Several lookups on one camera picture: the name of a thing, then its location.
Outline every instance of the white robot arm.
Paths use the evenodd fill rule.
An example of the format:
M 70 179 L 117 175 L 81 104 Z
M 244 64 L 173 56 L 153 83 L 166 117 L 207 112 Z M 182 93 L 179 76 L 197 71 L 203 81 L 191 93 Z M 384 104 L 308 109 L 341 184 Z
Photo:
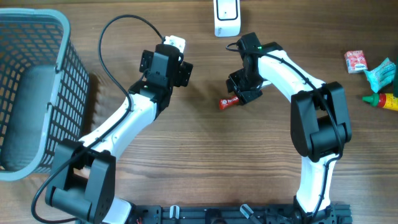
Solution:
M 297 68 L 308 80 L 313 83 L 317 88 L 321 88 L 324 81 L 316 79 L 309 75 L 296 65 L 286 54 L 284 50 L 274 50 L 269 52 L 278 58 L 283 58 L 286 62 Z M 262 56 L 258 58 L 259 74 L 262 78 L 270 81 L 275 87 L 291 101 L 292 95 L 300 91 L 313 91 L 313 89 L 306 84 L 297 72 L 293 71 L 290 67 L 286 66 L 280 61 Z M 335 154 L 322 157 L 318 162 L 312 162 L 308 157 L 302 157 L 302 171 L 300 188 L 297 192 L 296 199 L 301 205 L 305 213 L 313 212 L 319 201 L 319 195 L 322 189 L 322 178 L 324 173 L 324 164 L 331 158 L 336 157 Z M 328 171 L 328 180 L 326 183 L 326 192 L 319 210 L 324 210 L 330 205 L 329 188 L 331 182 L 331 175 L 336 161 L 332 162 Z
M 302 156 L 301 183 L 295 201 L 310 222 L 318 211 L 330 207 L 331 176 L 343 153 L 337 142 L 340 140 L 343 145 L 351 139 L 344 90 L 338 83 L 325 84 L 309 75 L 277 43 L 261 45 L 255 33 L 242 36 L 234 45 L 236 50 L 228 48 L 230 45 L 227 50 L 241 54 L 244 68 L 229 76 L 228 91 L 233 91 L 244 105 L 261 96 L 262 88 L 273 84 L 292 104 L 291 135 Z M 333 113 L 333 121 L 317 118 L 315 110 L 319 107 L 327 107 L 327 112 Z
M 98 152 L 107 150 L 112 156 L 119 160 L 121 154 L 127 146 L 134 140 L 146 126 L 150 125 L 156 117 L 156 103 L 150 98 L 140 94 L 130 94 L 133 104 L 132 112 L 111 132 L 101 143 L 91 147 Z M 88 147 L 92 142 L 107 131 L 128 108 L 127 99 L 124 100 L 122 106 L 110 116 L 100 127 L 92 133 L 83 136 L 79 141 L 83 142 L 83 146 Z

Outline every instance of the wood grain surface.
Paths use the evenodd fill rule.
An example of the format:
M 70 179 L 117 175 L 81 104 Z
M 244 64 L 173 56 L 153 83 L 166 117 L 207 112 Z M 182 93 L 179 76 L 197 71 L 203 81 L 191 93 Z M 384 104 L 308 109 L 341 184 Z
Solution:
M 25 7 L 54 8 L 69 18 L 72 42 L 98 83 L 89 129 L 124 99 L 97 56 L 98 37 L 110 19 L 137 14 L 162 35 L 187 40 L 185 60 L 194 64 L 190 83 L 174 89 L 170 106 L 124 152 L 117 164 L 116 195 L 138 205 L 292 203 L 301 159 L 290 139 L 289 102 L 271 86 L 246 106 L 218 109 L 218 100 L 228 96 L 224 81 L 242 67 L 242 60 L 225 50 L 239 37 L 214 36 L 212 1 Z M 347 73 L 343 54 L 364 50 L 370 68 L 386 57 L 395 60 L 397 10 L 397 1 L 241 2 L 241 34 L 256 32 L 263 44 L 278 42 L 309 74 L 344 86 L 353 137 L 336 165 L 330 198 L 350 204 L 355 223 L 398 222 L 398 113 L 361 102 L 372 91 L 363 74 Z M 124 19 L 104 36 L 104 61 L 128 88 L 141 75 L 142 51 L 154 50 L 158 43 L 144 23 Z M 0 183 L 1 223 L 36 223 L 30 202 L 45 178 L 35 174 Z M 68 216 L 43 200 L 38 211 L 49 219 Z

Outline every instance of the basket mesh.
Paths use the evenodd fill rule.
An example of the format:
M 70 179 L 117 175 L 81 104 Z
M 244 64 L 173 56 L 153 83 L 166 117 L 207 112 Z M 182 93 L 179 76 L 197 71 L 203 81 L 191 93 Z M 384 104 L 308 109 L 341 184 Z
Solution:
M 56 66 L 63 27 L 55 19 L 0 20 L 0 151 L 3 149 L 18 84 L 24 73 L 36 65 Z M 72 43 L 68 41 L 53 105 L 45 154 L 36 172 L 49 172 L 57 144 L 64 138 L 78 140 L 88 93 L 88 73 Z M 21 163 L 19 170 L 26 165 Z
M 88 82 L 86 69 L 69 41 L 62 63 L 61 85 L 52 112 L 45 156 L 36 172 L 49 171 L 55 147 L 60 141 L 64 138 L 77 141 L 81 136 Z

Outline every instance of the black cable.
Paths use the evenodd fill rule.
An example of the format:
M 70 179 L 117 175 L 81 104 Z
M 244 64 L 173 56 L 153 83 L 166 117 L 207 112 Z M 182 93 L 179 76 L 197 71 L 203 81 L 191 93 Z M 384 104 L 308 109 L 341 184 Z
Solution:
M 180 52 L 180 60 L 178 61 L 178 64 L 181 64 L 184 61 L 184 54 Z
M 138 81 L 142 81 L 144 79 L 144 77 L 147 75 L 148 71 L 149 71 L 149 68 L 145 69 Z
M 82 155 L 84 155 L 85 152 L 87 152 L 89 149 L 91 149 L 93 146 L 95 146 L 96 144 L 98 144 L 99 142 L 101 142 L 114 128 L 116 128 L 126 117 L 127 115 L 132 111 L 131 106 L 131 99 L 130 96 L 128 94 L 128 92 L 120 85 L 120 83 L 112 76 L 112 74 L 109 72 L 108 68 L 106 67 L 106 65 L 104 64 L 104 61 L 102 59 L 102 53 L 101 53 L 101 43 L 102 43 L 102 38 L 104 36 L 105 30 L 109 27 L 109 25 L 111 25 L 114 21 L 118 20 L 118 19 L 122 19 L 122 18 L 135 18 L 135 19 L 139 19 L 142 22 L 145 22 L 146 24 L 148 24 L 155 32 L 156 34 L 162 39 L 162 43 L 164 42 L 164 38 L 162 37 L 162 35 L 160 34 L 160 32 L 147 20 L 145 20 L 142 17 L 139 16 L 135 16 L 135 15 L 121 15 L 121 16 L 117 16 L 114 19 L 112 19 L 111 21 L 109 21 L 104 29 L 101 32 L 101 35 L 99 37 L 99 41 L 98 41 L 98 57 L 99 57 L 99 62 L 101 62 L 102 67 L 104 68 L 105 72 L 108 74 L 108 76 L 110 77 L 110 79 L 115 83 L 116 86 L 119 87 L 119 89 L 123 92 L 123 94 L 126 96 L 127 101 L 128 101 L 128 106 L 127 106 L 127 110 L 126 112 L 122 115 L 122 117 L 115 122 L 107 131 L 105 131 L 100 137 L 98 137 L 94 142 L 92 142 L 89 146 L 87 146 L 86 148 L 84 148 L 84 150 L 80 151 L 78 154 L 76 154 L 75 156 L 73 156 L 72 158 L 70 158 L 69 160 L 67 160 L 66 162 L 64 162 L 58 169 L 56 169 L 52 174 L 49 175 L 49 177 L 47 178 L 47 180 L 44 181 L 44 183 L 39 187 L 39 189 L 37 190 L 33 200 L 32 200 L 32 205 L 31 205 L 31 212 L 32 212 L 32 216 L 39 222 L 42 223 L 51 223 L 51 224 L 58 224 L 58 223 L 66 223 L 66 222 L 73 222 L 76 221 L 77 218 L 68 218 L 68 219 L 64 219 L 64 220 L 45 220 L 42 217 L 40 217 L 37 212 L 36 212 L 36 203 L 40 197 L 40 195 L 42 194 L 42 192 L 44 191 L 44 188 L 46 188 L 46 186 L 48 186 L 48 184 L 51 182 L 51 180 L 53 180 L 62 170 L 64 170 L 64 168 L 66 168 L 66 166 L 68 166 L 69 164 L 72 164 L 74 162 L 76 162 Z
M 316 217 L 316 215 L 317 215 L 317 213 L 318 213 L 318 211 L 319 211 L 319 208 L 320 208 L 320 206 L 321 206 L 321 204 L 322 204 L 323 199 L 325 198 L 326 183 L 327 183 L 327 181 L 328 181 L 329 165 L 330 165 L 333 161 L 337 161 L 337 160 L 339 160 L 339 159 L 341 159 L 341 158 L 343 157 L 343 144 L 341 143 L 340 135 L 338 134 L 338 130 L 337 130 L 336 121 L 335 121 L 335 119 L 333 118 L 333 116 L 332 116 L 332 114 L 331 114 L 330 108 L 329 108 L 327 102 L 325 101 L 324 97 L 322 97 L 322 95 L 321 95 L 321 93 L 319 92 L 319 90 L 310 82 L 310 80 L 309 80 L 307 77 L 305 77 L 305 76 L 303 75 L 303 73 L 300 72 L 296 67 L 294 67 L 292 64 L 286 62 L 283 58 L 279 58 L 279 57 L 276 57 L 276 56 L 274 56 L 274 55 L 271 55 L 271 54 L 268 54 L 268 53 L 263 53 L 263 52 L 258 52 L 258 51 L 231 49 L 230 46 L 232 46 L 232 45 L 238 46 L 236 43 L 231 43 L 231 44 L 228 44 L 228 45 L 226 46 L 226 49 L 229 50 L 229 51 L 232 51 L 232 52 L 243 52 L 243 53 L 246 53 L 246 54 L 253 54 L 253 55 L 260 55 L 260 56 L 270 57 L 270 58 L 273 58 L 273 59 L 275 59 L 275 60 L 278 60 L 278 61 L 280 61 L 281 63 L 284 63 L 285 65 L 287 65 L 288 67 L 290 67 L 294 72 L 296 72 L 296 73 L 305 81 L 306 84 L 308 84 L 308 85 L 313 89 L 314 94 L 315 94 L 315 95 L 317 96 L 317 98 L 321 101 L 321 104 L 323 105 L 323 107 L 325 108 L 325 111 L 327 112 L 327 114 L 328 114 L 328 116 L 329 116 L 331 125 L 332 125 L 333 130 L 334 130 L 335 135 L 336 135 L 337 146 L 338 146 L 338 149 L 339 149 L 339 152 L 340 152 L 340 153 L 338 154 L 337 157 L 334 157 L 334 158 L 328 160 L 328 161 L 326 162 L 326 164 L 324 164 L 324 166 L 325 166 L 325 173 L 324 173 L 324 175 L 323 175 L 321 194 L 319 195 L 319 201 L 318 201 L 318 203 L 317 203 L 317 206 L 315 207 L 315 209 L 314 209 L 314 211 L 313 211 L 313 213 L 312 213 L 313 215 L 312 215 L 312 219 L 311 219 L 311 220 L 313 220 L 313 219 Z

